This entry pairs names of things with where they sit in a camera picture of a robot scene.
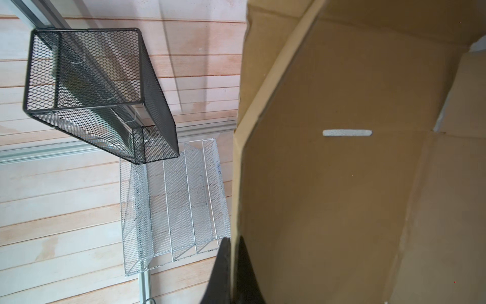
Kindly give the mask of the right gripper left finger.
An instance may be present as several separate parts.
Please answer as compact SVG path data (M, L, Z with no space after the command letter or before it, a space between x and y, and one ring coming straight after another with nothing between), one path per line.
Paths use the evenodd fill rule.
M230 260L231 244L229 238L220 243L210 280L200 304L228 304L230 299Z

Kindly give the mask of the black mesh basket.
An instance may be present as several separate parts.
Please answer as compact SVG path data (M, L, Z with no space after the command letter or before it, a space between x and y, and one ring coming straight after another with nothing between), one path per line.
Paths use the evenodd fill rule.
M175 121L138 28L33 30L23 110L135 165L180 154Z

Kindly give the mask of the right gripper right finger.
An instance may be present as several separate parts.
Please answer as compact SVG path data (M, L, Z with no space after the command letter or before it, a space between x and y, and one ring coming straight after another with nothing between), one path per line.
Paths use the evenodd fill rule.
M256 279L244 238L239 238L235 276L235 303L266 304Z

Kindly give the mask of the brown cardboard box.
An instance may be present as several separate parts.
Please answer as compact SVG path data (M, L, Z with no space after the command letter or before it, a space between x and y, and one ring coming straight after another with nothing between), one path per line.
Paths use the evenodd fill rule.
M267 303L485 302L484 1L249 1L233 233Z

